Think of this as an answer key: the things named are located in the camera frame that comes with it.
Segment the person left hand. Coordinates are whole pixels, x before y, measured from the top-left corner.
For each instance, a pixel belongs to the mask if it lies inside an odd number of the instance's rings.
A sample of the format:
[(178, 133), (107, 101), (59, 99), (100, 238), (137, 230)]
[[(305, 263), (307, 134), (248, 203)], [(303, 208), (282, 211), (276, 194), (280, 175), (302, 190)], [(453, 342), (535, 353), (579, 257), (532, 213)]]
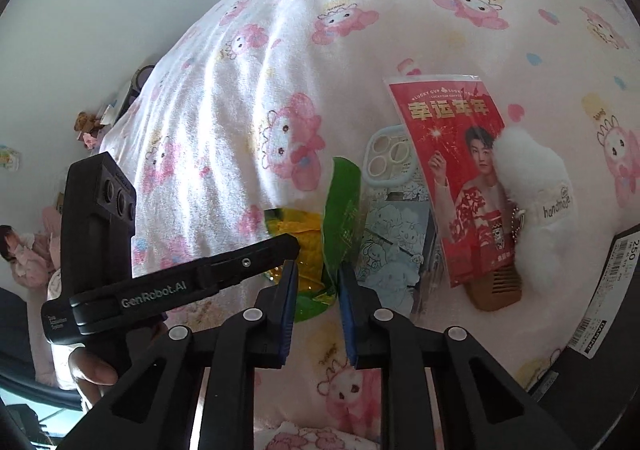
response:
[(116, 371), (84, 347), (70, 353), (68, 367), (85, 411), (91, 410), (118, 381)]

